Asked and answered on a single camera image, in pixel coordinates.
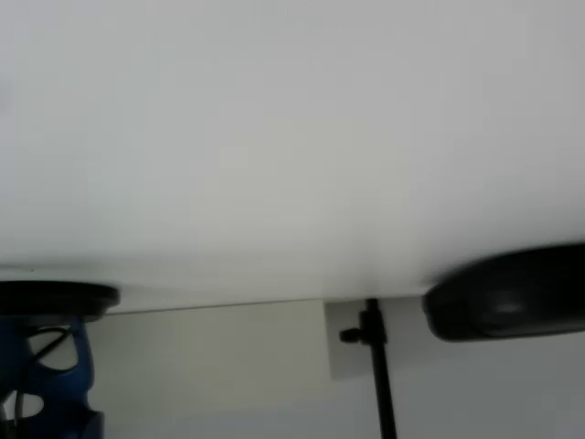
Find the black foot pad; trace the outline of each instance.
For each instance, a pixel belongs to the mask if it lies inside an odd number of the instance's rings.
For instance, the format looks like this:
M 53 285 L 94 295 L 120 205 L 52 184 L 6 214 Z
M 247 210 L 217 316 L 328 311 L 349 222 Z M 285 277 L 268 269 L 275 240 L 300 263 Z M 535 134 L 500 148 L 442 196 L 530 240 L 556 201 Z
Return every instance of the black foot pad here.
M 449 341 L 585 331 L 585 244 L 514 252 L 465 267 L 424 299 Z
M 97 320 L 120 303 L 116 288 L 53 281 L 0 282 L 0 318 L 12 316 L 79 316 Z

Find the white panel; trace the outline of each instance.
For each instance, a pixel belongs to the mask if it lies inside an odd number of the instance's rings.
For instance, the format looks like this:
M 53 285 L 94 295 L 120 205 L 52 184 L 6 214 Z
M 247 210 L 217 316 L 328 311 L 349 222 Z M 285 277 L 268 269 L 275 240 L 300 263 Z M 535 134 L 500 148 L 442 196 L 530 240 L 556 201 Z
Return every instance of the white panel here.
M 0 277 L 110 282 L 125 310 L 400 295 L 582 239 L 584 20 L 0 0 Z
M 321 301 L 107 316 L 89 326 L 108 423 L 269 407 L 331 389 Z

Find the wire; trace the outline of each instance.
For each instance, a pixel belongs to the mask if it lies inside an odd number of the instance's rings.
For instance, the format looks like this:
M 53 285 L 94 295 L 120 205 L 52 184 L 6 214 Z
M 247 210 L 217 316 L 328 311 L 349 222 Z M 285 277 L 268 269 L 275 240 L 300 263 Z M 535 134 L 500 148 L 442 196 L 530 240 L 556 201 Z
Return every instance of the wire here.
M 14 426 L 16 429 L 16 437 L 19 436 L 18 425 L 20 424 L 20 421 L 22 420 L 22 411 L 23 411 L 23 405 L 24 405 L 23 399 L 24 399 L 24 395 L 25 395 L 25 389 L 27 387 L 28 374 L 30 373 L 30 369 L 35 364 L 37 364 L 40 360 L 42 360 L 44 357 L 46 357 L 48 354 L 50 354 L 55 349 L 57 349 L 59 346 L 61 346 L 61 344 L 63 344 L 63 342 L 67 339 L 67 337 L 71 335 L 71 330 L 70 329 L 63 329 L 62 327 L 43 327 L 41 329 L 36 329 L 36 330 L 32 331 L 28 335 L 28 337 L 31 338 L 31 337 L 39 336 L 41 334 L 59 334 L 59 336 L 57 338 L 55 338 L 53 341 L 51 341 L 50 343 L 48 343 L 46 346 L 44 346 L 39 352 L 37 352 L 33 356 L 33 358 L 30 360 L 30 363 L 25 368 L 25 371 L 22 375 L 22 379 L 20 381 L 20 386 L 18 386 L 18 390 L 16 391 L 16 401 L 15 401 Z

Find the black rod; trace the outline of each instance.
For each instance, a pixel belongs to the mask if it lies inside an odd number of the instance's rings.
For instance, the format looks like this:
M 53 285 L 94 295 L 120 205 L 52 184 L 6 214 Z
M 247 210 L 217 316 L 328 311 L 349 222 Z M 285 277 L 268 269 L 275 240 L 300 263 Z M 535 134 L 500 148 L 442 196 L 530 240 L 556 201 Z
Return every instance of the black rod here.
M 377 299 L 368 299 L 365 311 L 359 313 L 359 327 L 342 331 L 340 338 L 345 343 L 361 342 L 370 346 L 376 398 L 378 400 L 378 417 L 382 439 L 397 439 L 396 420 L 392 406 L 388 362 L 386 360 L 386 328 L 384 316 L 379 309 Z

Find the metal stand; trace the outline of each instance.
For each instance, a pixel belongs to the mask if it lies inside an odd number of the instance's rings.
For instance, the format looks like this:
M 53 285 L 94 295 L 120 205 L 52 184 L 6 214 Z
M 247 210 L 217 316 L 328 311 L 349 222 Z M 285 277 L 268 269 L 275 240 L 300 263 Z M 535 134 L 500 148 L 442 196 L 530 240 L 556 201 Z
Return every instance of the metal stand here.
M 118 290 L 107 285 L 52 281 L 0 282 L 0 438 L 101 439 L 103 414 L 88 405 L 93 362 L 85 322 L 118 305 Z M 39 352 L 29 340 L 56 336 Z M 42 359 L 71 337 L 77 364 L 52 369 Z M 2 410 L 16 392 L 14 419 Z M 40 397 L 43 409 L 23 416 L 24 395 Z
M 366 310 L 359 313 L 359 327 L 342 331 L 339 336 L 344 343 L 360 342 L 363 345 L 370 346 L 374 380 L 376 381 L 381 437 L 382 439 L 397 439 L 390 379 L 388 377 L 388 363 L 386 361 L 388 338 L 384 327 L 384 316 L 380 312 L 377 299 L 368 299 L 366 304 Z

